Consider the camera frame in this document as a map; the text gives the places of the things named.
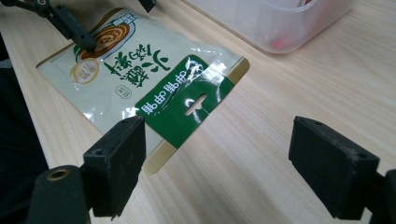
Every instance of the green label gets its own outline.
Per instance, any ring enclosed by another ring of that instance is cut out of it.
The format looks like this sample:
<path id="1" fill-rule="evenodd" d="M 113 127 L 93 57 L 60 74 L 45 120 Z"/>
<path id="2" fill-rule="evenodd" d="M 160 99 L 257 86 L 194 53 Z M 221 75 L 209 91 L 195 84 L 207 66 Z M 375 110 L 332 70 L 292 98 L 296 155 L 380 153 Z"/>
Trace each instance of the green label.
<path id="1" fill-rule="evenodd" d="M 189 55 L 136 104 L 136 114 L 179 148 L 232 88 L 233 83 L 222 73 Z M 187 116 L 188 108 L 203 94 L 202 108 Z"/>

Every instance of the hang hole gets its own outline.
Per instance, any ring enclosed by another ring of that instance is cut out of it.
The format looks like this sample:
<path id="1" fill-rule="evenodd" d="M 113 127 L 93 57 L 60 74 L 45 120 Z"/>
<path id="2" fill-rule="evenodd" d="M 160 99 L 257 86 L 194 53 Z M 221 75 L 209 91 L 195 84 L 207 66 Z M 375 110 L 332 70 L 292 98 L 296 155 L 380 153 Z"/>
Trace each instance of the hang hole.
<path id="1" fill-rule="evenodd" d="M 206 94 L 202 93 L 199 98 L 186 110 L 186 116 L 189 116 L 194 110 L 202 109 L 202 102 L 206 99 Z"/>

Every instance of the light wood surface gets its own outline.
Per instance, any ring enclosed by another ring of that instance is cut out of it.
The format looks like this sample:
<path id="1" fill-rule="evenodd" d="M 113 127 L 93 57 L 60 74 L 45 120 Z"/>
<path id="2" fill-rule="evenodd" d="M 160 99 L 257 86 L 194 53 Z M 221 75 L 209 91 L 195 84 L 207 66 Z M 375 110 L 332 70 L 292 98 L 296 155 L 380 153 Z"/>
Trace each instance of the light wood surface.
<path id="1" fill-rule="evenodd" d="M 91 29 L 135 0 L 51 1 Z M 295 116 L 317 119 L 396 167 L 396 2 L 361 0 L 296 51 L 272 55 L 177 0 L 148 14 L 188 38 L 222 45 L 251 68 L 156 175 L 141 175 L 114 223 L 368 223 L 332 219 L 288 160 Z M 82 164 L 101 134 L 35 69 L 70 41 L 46 20 L 0 7 L 0 32 L 50 167 Z M 110 218 L 92 217 L 92 223 Z"/>

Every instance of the clamp jaw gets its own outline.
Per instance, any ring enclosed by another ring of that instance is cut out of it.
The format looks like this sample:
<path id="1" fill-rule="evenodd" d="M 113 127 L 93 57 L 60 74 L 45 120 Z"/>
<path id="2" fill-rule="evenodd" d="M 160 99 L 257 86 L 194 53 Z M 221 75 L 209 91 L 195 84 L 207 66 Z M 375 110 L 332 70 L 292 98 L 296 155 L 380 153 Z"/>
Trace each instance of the clamp jaw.
<path id="1" fill-rule="evenodd" d="M 21 7 L 47 18 L 66 39 L 72 39 L 82 49 L 93 51 L 96 41 L 82 27 L 76 17 L 65 7 L 52 7 L 50 0 L 33 0 L 26 3 L 21 0 L 0 0 L 6 7 Z M 140 4 L 149 12 L 156 4 L 156 0 L 139 0 Z"/>
<path id="2" fill-rule="evenodd" d="M 27 224 L 87 224 L 91 209 L 96 217 L 119 217 L 146 158 L 144 118 L 120 121 L 83 157 L 79 168 L 56 167 L 35 180 Z"/>

